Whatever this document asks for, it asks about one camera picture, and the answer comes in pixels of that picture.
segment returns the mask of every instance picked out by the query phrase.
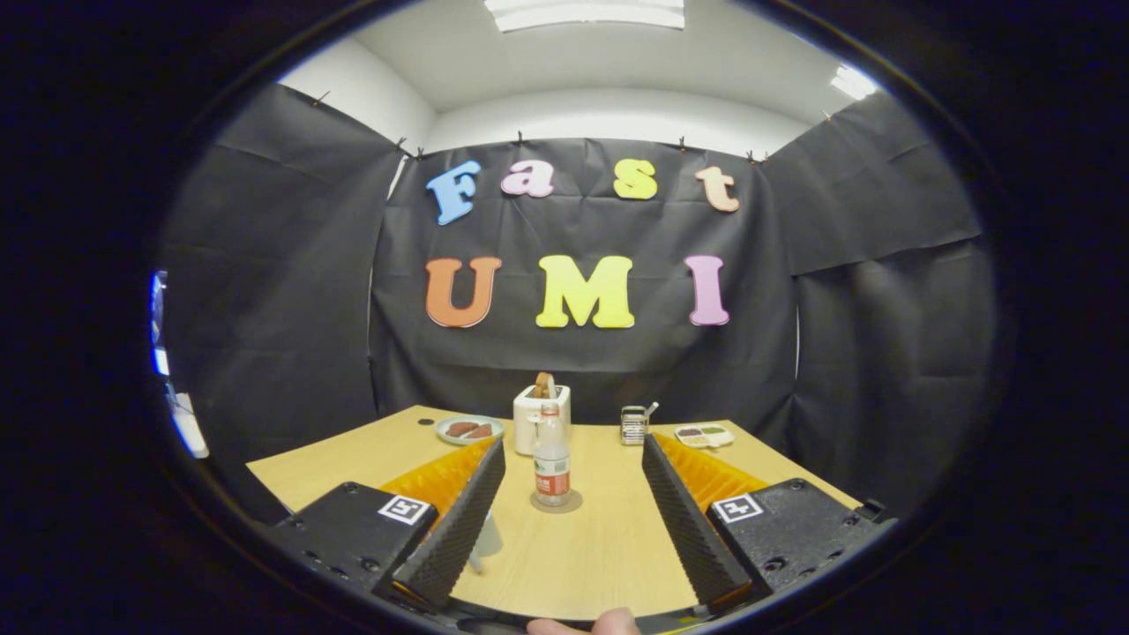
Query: food on plate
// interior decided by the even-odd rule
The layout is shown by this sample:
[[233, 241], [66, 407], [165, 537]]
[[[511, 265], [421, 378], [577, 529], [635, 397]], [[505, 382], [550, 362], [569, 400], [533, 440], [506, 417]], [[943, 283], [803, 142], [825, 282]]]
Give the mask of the food on plate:
[[485, 438], [493, 434], [493, 428], [489, 425], [481, 425], [475, 428], [471, 434], [464, 436], [463, 438]]
[[469, 432], [476, 430], [479, 427], [479, 424], [474, 421], [455, 421], [447, 427], [447, 436], [463, 436]]

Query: plate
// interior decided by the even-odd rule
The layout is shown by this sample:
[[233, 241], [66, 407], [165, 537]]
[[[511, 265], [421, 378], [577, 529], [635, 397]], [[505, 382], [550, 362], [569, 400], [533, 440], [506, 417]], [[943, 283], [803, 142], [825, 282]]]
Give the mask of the plate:
[[[698, 430], [701, 434], [682, 436], [682, 430]], [[720, 447], [733, 443], [733, 433], [725, 429], [720, 424], [699, 424], [693, 426], [679, 426], [674, 428], [674, 437], [690, 447]]]
[[436, 424], [435, 434], [439, 435], [439, 438], [446, 441], [447, 443], [454, 443], [455, 445], [470, 445], [474, 442], [482, 441], [482, 438], [460, 438], [447, 434], [447, 428], [458, 421], [473, 421], [475, 424], [490, 426], [490, 436], [483, 436], [482, 438], [493, 438], [496, 436], [501, 436], [501, 433], [506, 432], [506, 426], [501, 425], [501, 421], [498, 419], [493, 419], [491, 417], [480, 417], [478, 415], [462, 415], [460, 417], [448, 417]]

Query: plastic bottle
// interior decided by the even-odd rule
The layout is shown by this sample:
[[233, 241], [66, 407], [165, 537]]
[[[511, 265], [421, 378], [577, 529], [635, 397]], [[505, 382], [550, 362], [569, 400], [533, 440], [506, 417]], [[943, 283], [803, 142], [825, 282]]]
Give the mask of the plastic bottle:
[[560, 406], [543, 403], [533, 440], [533, 469], [537, 502], [558, 506], [568, 503], [569, 451], [568, 429], [561, 421]]

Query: food tray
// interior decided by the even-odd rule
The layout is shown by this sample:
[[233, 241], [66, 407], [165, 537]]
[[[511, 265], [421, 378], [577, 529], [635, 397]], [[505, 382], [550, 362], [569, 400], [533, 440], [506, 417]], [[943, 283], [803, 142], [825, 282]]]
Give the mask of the food tray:
[[694, 424], [674, 428], [674, 437], [690, 447], [720, 447], [733, 443], [733, 433], [720, 424]]

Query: black fabric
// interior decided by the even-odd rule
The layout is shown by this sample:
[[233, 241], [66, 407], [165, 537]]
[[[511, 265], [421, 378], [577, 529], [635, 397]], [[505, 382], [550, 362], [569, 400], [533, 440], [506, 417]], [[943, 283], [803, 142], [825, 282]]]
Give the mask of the black fabric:
[[[655, 165], [651, 200], [620, 199], [612, 189], [620, 159]], [[473, 209], [439, 226], [426, 184], [474, 159]], [[500, 189], [510, 166], [549, 162], [555, 190], [546, 198]], [[694, 173], [719, 166], [733, 176], [741, 209], [724, 214], [706, 200]], [[513, 416], [513, 400], [550, 371], [572, 390], [572, 419], [618, 424], [620, 408], [662, 402], [655, 421], [729, 418], [782, 447], [793, 391], [796, 305], [780, 227], [767, 212], [760, 171], [739, 157], [639, 141], [567, 139], [462, 148], [409, 162], [388, 203], [373, 279], [373, 380], [379, 412], [413, 403]], [[632, 260], [628, 297], [636, 323], [598, 329], [571, 321], [535, 323], [545, 294], [542, 256], [563, 254], [588, 277], [601, 258]], [[720, 256], [721, 297], [730, 322], [697, 327], [690, 255]], [[471, 299], [476, 256], [502, 261], [487, 318], [466, 329], [432, 322], [425, 306], [427, 262], [455, 258], [454, 305]]]
[[402, 155], [313, 102], [269, 86], [184, 182], [164, 234], [170, 377], [234, 480], [376, 418], [368, 276]]
[[762, 164], [797, 276], [791, 458], [893, 514], [973, 434], [997, 315], [965, 183], [889, 95]]
[[960, 176], [886, 93], [835, 113], [762, 167], [796, 276], [980, 235]]
[[979, 419], [992, 285], [979, 238], [797, 278], [793, 458], [894, 515], [922, 503]]

